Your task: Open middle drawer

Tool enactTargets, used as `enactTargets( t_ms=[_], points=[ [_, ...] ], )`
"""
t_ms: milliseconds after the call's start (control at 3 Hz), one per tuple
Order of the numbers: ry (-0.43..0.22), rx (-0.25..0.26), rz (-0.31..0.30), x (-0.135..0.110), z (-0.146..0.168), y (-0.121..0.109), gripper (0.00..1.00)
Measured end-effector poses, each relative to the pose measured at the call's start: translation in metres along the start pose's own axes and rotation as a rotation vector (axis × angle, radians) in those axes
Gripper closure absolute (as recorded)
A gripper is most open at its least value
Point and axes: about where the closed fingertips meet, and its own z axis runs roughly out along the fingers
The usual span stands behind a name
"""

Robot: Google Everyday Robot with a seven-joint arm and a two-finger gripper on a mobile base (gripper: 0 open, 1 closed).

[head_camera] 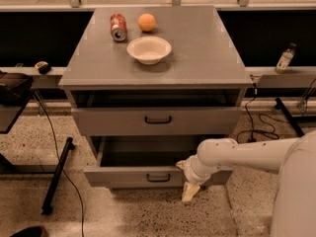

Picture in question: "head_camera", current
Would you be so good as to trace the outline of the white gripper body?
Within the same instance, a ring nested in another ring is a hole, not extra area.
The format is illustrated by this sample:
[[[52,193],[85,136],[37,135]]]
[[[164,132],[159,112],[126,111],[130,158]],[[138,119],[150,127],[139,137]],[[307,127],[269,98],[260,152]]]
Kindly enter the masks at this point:
[[[196,155],[184,161],[183,171],[187,181],[194,185],[202,185],[210,177],[221,170],[219,166],[209,166],[198,159]]]

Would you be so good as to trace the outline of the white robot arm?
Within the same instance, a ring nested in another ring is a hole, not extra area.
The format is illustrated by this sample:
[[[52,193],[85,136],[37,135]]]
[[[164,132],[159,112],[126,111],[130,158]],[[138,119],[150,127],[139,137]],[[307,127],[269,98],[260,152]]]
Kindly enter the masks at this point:
[[[207,139],[177,163],[184,171],[182,201],[225,168],[242,166],[278,174],[270,237],[316,237],[316,132],[252,143]]]

